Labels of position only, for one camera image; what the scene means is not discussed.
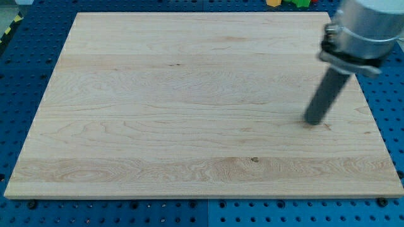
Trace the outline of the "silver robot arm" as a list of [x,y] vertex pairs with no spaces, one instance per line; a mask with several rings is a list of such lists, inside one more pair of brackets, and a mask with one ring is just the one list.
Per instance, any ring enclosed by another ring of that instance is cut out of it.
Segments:
[[403,32],[403,0],[344,0],[324,26],[318,58],[335,74],[376,78]]

